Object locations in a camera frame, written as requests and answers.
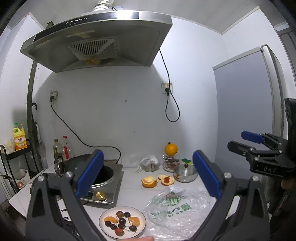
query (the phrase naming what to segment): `plastic bottle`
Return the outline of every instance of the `plastic bottle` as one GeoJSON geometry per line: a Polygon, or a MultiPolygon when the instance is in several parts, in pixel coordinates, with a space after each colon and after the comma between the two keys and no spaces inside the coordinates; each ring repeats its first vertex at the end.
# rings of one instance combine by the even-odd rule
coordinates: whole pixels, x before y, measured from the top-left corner
{"type": "Polygon", "coordinates": [[[62,143],[63,159],[65,161],[67,161],[70,158],[74,157],[74,155],[73,155],[73,151],[72,151],[72,145],[69,143],[67,136],[64,136],[63,139],[64,139],[64,141],[62,143]]]}
{"type": "Polygon", "coordinates": [[[21,149],[24,149],[28,146],[27,146],[25,129],[23,127],[24,124],[21,124],[21,126],[22,126],[21,130],[18,128],[17,125],[18,125],[18,123],[14,123],[14,128],[12,129],[12,134],[13,134],[13,139],[15,142],[15,149],[21,150],[21,149]]]}
{"type": "Polygon", "coordinates": [[[57,160],[59,158],[62,158],[63,156],[63,151],[62,151],[62,146],[61,144],[59,144],[58,139],[54,140],[54,145],[53,145],[53,149],[54,149],[54,159],[57,160]]]}

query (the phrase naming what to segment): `green sponge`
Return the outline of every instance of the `green sponge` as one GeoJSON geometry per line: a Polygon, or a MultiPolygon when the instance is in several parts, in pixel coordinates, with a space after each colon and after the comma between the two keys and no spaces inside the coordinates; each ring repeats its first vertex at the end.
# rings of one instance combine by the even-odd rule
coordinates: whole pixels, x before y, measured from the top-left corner
{"type": "Polygon", "coordinates": [[[187,163],[187,164],[192,164],[192,161],[188,160],[186,158],[182,159],[182,162],[187,163]]]}

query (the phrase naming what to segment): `gold knob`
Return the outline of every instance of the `gold knob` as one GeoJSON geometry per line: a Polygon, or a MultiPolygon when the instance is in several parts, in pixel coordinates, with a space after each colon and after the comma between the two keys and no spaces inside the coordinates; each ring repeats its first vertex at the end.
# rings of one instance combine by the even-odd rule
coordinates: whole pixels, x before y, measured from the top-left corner
{"type": "Polygon", "coordinates": [[[97,192],[96,197],[99,201],[105,201],[107,199],[106,194],[103,192],[97,192]]]}

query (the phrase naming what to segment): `white plate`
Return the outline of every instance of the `white plate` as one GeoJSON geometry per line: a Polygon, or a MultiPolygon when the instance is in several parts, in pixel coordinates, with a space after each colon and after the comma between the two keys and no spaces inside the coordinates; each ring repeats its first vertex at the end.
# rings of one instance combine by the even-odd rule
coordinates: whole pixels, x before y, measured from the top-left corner
{"type": "Polygon", "coordinates": [[[133,207],[113,207],[113,208],[108,209],[107,211],[105,211],[100,216],[99,226],[100,226],[101,230],[111,238],[114,238],[114,239],[130,239],[130,238],[134,238],[134,237],[139,236],[143,232],[144,228],[146,227],[146,218],[145,218],[143,213],[141,213],[139,210],[137,210],[137,209],[135,209],[133,207]],[[125,217],[123,217],[123,218],[126,219],[126,228],[124,229],[124,235],[121,236],[121,237],[117,236],[115,234],[114,230],[112,230],[111,228],[109,228],[109,227],[107,227],[105,225],[104,219],[106,217],[109,217],[109,216],[117,218],[116,217],[116,212],[118,212],[118,211],[122,211],[123,213],[129,212],[131,214],[131,217],[139,218],[140,226],[137,227],[137,232],[136,233],[129,230],[129,226],[131,226],[131,224],[128,222],[128,218],[125,218],[125,217]]]}

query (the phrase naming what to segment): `small pot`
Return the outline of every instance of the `small pot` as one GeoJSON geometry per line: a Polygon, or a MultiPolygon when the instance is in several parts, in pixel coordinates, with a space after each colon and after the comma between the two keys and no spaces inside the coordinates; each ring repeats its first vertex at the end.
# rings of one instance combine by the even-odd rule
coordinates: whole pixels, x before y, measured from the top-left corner
{"type": "Polygon", "coordinates": [[[144,170],[146,172],[154,172],[156,170],[156,165],[154,163],[150,163],[147,166],[144,166],[144,170]]]}
{"type": "Polygon", "coordinates": [[[182,183],[189,183],[194,181],[198,176],[194,165],[179,165],[174,169],[174,178],[182,183]]]}

